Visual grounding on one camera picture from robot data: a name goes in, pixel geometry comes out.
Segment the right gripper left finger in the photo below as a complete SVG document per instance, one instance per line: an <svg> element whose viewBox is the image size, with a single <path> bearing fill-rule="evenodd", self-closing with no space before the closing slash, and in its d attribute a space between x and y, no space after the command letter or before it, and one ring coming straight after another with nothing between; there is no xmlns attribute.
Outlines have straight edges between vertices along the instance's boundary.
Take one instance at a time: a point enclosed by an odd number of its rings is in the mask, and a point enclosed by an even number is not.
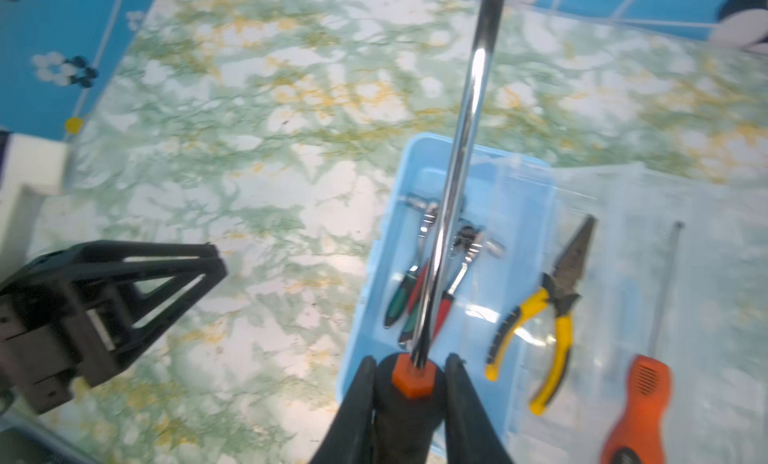
<svg viewBox="0 0 768 464"><path fill-rule="evenodd" d="M372 463L373 414L377 364L365 357L325 438L311 459L317 463Z"/></svg>

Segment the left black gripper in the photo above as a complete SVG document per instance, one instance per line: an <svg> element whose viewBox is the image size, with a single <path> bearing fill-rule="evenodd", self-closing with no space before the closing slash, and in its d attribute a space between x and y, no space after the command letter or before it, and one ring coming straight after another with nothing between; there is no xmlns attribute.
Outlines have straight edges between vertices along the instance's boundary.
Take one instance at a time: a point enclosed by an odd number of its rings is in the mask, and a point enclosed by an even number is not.
<svg viewBox="0 0 768 464"><path fill-rule="evenodd" d="M36 265L129 262L91 282L19 271L1 288L1 370L38 415L73 399L82 377L99 386L128 369L227 271L212 244L98 240Z"/></svg>

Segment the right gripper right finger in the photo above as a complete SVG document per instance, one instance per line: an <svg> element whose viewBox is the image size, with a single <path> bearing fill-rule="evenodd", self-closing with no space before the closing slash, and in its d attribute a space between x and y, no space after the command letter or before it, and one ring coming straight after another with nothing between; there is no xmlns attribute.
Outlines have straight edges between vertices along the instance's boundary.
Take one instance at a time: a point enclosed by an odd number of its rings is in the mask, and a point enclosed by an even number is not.
<svg viewBox="0 0 768 464"><path fill-rule="evenodd" d="M445 365L447 462L512 464L482 406L462 359L450 354Z"/></svg>

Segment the orange black screwdriver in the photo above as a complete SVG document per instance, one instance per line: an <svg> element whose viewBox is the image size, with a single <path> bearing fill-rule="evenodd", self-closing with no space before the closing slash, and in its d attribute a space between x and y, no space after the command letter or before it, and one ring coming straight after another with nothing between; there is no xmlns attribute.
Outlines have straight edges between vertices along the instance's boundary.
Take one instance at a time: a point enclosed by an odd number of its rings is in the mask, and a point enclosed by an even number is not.
<svg viewBox="0 0 768 464"><path fill-rule="evenodd" d="M446 378L429 359L436 322L449 271L454 227L482 111L485 88L505 0L482 0L471 46L443 198L435 223L433 251L427 262L415 307L411 353L384 359L377 368L372 421L373 463L423 463L432 436L446 414Z"/></svg>

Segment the small orange screwdriver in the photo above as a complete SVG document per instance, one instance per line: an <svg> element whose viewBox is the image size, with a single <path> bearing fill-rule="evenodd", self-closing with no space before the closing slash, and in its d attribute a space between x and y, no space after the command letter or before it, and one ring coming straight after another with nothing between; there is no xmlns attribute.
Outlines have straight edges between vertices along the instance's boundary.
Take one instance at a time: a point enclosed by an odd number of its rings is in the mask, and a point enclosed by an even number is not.
<svg viewBox="0 0 768 464"><path fill-rule="evenodd" d="M662 421L672 395L671 368L660 361L661 331L676 272L677 251L685 224L671 229L669 250L655 305L648 352L633 358L627 374L626 403L606 439L602 463L664 463Z"/></svg>

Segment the red-handled ratchet wrench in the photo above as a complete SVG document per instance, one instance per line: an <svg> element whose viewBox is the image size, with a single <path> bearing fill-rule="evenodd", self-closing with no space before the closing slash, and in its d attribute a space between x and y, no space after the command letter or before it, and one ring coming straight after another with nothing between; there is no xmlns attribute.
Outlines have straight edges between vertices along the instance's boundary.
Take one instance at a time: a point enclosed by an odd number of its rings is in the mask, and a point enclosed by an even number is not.
<svg viewBox="0 0 768 464"><path fill-rule="evenodd" d="M449 255L448 281L444 285L437 317L432 326L433 336L436 337L447 319L454 302L455 294L462 281L467 276L472 263L483 253L494 258L502 258L506 253L505 246L493 239L482 227L474 227L469 221L461 220L460 229L455 235ZM413 341L417 315L415 313L416 298L421 295L423 270L417 278L416 286L408 301L409 316L398 338L398 345L406 349Z"/></svg>

